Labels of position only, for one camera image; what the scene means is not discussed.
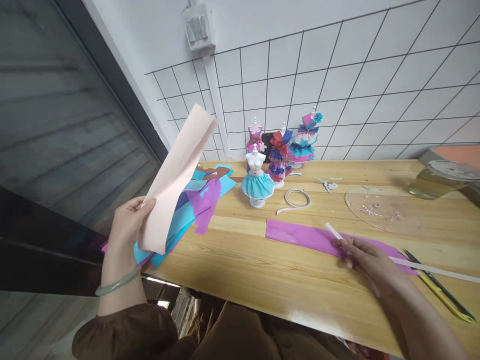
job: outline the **brown sleeve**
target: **brown sleeve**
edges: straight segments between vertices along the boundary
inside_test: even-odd
[[[177,340],[167,309],[139,304],[87,322],[73,338],[72,353],[78,360],[148,359]]]

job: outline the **door frame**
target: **door frame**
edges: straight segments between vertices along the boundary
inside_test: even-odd
[[[150,118],[115,60],[82,0],[50,0],[70,28],[113,97],[137,129],[145,145],[160,164],[168,150],[157,134]]]

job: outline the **brown clothing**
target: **brown clothing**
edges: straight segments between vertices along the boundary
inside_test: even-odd
[[[141,304],[81,327],[72,352],[79,360],[355,360],[334,336],[226,302],[193,322],[178,339],[169,312]]]

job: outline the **transparent acrylic sheet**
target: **transparent acrylic sheet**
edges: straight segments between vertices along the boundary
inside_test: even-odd
[[[422,228],[422,217],[408,204],[409,198],[401,194],[388,194],[387,189],[356,186],[345,194],[345,203],[359,219],[378,229],[389,233],[413,234]]]

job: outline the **jar lid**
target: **jar lid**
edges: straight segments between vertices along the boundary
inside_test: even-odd
[[[450,180],[463,182],[480,181],[480,170],[468,164],[449,161],[449,160],[432,160],[427,164],[428,169]]]

